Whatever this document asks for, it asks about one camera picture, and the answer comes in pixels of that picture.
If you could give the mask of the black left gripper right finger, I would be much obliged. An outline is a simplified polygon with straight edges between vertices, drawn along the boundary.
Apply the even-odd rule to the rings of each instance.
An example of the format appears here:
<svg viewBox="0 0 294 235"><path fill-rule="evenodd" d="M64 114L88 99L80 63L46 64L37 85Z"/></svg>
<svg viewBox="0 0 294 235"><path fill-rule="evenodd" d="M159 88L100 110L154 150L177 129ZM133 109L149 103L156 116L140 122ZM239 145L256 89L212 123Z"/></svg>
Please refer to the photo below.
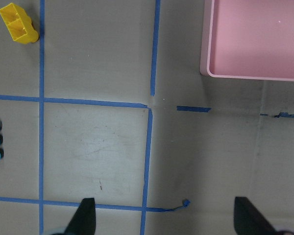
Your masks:
<svg viewBox="0 0 294 235"><path fill-rule="evenodd" d="M275 235L277 233L247 197L235 197L234 229L238 235Z"/></svg>

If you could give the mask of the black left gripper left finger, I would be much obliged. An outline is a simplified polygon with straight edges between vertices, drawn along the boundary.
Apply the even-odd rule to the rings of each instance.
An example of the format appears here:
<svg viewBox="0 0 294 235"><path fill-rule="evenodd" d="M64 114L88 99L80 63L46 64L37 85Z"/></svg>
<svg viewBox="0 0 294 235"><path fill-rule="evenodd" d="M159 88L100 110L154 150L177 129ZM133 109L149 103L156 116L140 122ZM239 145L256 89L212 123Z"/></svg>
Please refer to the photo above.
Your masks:
<svg viewBox="0 0 294 235"><path fill-rule="evenodd" d="M84 198L71 221L65 235L94 235L96 231L96 208L94 198Z"/></svg>

